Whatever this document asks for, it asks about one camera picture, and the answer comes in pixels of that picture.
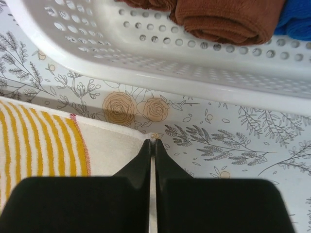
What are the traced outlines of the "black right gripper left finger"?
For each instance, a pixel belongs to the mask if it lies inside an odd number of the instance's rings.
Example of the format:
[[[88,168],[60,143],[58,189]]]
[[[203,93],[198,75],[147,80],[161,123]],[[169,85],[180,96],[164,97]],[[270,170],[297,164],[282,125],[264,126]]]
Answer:
[[[29,177],[0,216],[3,233],[146,233],[151,141],[112,176]]]

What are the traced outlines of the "yellow striped towel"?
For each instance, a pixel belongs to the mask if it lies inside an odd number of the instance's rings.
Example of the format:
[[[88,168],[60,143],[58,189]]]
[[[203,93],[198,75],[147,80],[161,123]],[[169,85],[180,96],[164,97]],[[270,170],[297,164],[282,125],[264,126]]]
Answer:
[[[148,134],[7,98],[0,99],[0,214],[29,177],[112,176],[139,153]],[[148,233],[157,231],[151,161]]]

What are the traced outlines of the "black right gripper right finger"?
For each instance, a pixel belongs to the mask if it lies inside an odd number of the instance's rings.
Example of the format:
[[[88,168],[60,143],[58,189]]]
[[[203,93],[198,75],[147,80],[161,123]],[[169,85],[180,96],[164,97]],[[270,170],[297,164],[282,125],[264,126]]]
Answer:
[[[194,178],[155,142],[160,233],[292,233],[279,190],[262,179]]]

